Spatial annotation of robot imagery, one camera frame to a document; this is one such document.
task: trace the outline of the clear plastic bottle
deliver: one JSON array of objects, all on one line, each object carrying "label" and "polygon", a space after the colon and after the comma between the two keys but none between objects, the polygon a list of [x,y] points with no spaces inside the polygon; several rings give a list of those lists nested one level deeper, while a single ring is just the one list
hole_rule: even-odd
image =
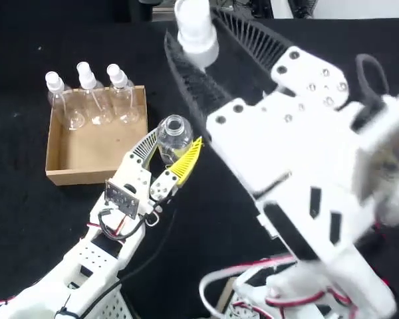
[{"label": "clear plastic bottle", "polygon": [[109,90],[115,114],[124,123],[135,123],[140,118],[134,84],[117,64],[110,64],[106,69],[111,80]]},{"label": "clear plastic bottle", "polygon": [[86,123],[86,112],[76,103],[74,92],[53,71],[46,73],[48,99],[59,122],[68,130],[77,130]]},{"label": "clear plastic bottle", "polygon": [[97,81],[87,62],[77,64],[82,103],[87,115],[94,125],[110,123],[114,119],[114,111],[107,92],[102,83]]},{"label": "clear plastic bottle", "polygon": [[158,149],[166,165],[180,159],[191,147],[194,134],[191,124],[179,115],[170,115],[160,122],[157,129]]}]

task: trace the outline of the robotic arm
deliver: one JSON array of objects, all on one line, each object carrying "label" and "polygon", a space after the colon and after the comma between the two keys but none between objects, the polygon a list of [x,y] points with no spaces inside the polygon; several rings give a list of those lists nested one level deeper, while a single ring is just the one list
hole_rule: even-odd
[{"label": "robotic arm", "polygon": [[[119,293],[117,274],[144,238],[145,224],[159,221],[161,205],[189,177],[202,145],[197,139],[152,182],[147,167],[156,140],[155,129],[127,152],[90,212],[86,236],[40,281],[4,300],[0,319],[132,318]],[[111,240],[117,248],[108,249],[99,239]]]},{"label": "robotic arm", "polygon": [[[248,281],[269,266],[247,267],[233,285],[235,306],[273,319],[390,318],[394,296],[355,243],[377,221],[399,224],[399,99],[383,96],[384,106],[354,130],[367,106],[342,108],[348,85],[334,66],[290,47],[271,77],[295,96],[275,91],[255,106],[238,98],[206,122],[213,149],[254,200],[258,221],[294,257],[262,286]],[[324,316],[317,305],[331,311]]]}]

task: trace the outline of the white spray nozzle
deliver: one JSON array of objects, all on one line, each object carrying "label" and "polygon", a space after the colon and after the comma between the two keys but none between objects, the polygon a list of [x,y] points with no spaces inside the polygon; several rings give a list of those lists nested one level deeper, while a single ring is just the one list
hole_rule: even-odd
[{"label": "white spray nozzle", "polygon": [[46,73],[46,85],[52,93],[61,93],[64,90],[64,82],[56,72]]},{"label": "white spray nozzle", "polygon": [[80,62],[77,64],[78,79],[80,85],[85,90],[91,90],[96,86],[96,78],[90,69],[87,62]]},{"label": "white spray nozzle", "polygon": [[106,73],[108,73],[109,79],[116,88],[124,88],[127,85],[127,76],[117,64],[109,64]]},{"label": "white spray nozzle", "polygon": [[174,4],[174,14],[179,28],[180,45],[191,62],[203,70],[213,63],[219,54],[209,0],[177,0]]}]

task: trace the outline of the open cardboard tray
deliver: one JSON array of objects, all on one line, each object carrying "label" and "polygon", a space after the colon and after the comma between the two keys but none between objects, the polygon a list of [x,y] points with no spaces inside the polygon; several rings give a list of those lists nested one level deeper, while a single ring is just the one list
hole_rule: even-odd
[{"label": "open cardboard tray", "polygon": [[148,133],[144,86],[136,86],[140,119],[125,124],[118,118],[106,125],[91,122],[70,131],[51,113],[46,176],[55,185],[103,183],[118,169],[124,154]]}]

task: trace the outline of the black fabric background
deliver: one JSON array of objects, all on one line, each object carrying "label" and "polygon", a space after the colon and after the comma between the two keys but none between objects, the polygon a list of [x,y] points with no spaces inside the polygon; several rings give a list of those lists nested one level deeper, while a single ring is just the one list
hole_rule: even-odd
[{"label": "black fabric background", "polygon": [[[353,96],[358,96],[358,53],[373,54],[386,69],[391,93],[399,93],[399,20],[266,24],[340,67]],[[188,116],[164,55],[167,26],[0,31],[0,299],[29,286],[61,260],[83,236],[102,190],[101,185],[56,187],[45,177],[50,108],[44,74],[57,70],[77,87],[77,62],[87,60],[104,82],[106,65],[115,62],[135,83],[146,86],[150,128],[171,113]],[[226,72],[230,78],[234,71]],[[205,316],[198,297],[204,274],[282,249],[256,222],[248,196],[210,149],[203,150],[174,205],[178,212],[164,250],[122,289],[143,318]],[[169,219],[170,214],[164,214],[158,227],[148,229],[126,271],[154,251]],[[211,301],[217,300],[223,285],[210,288]]]}]

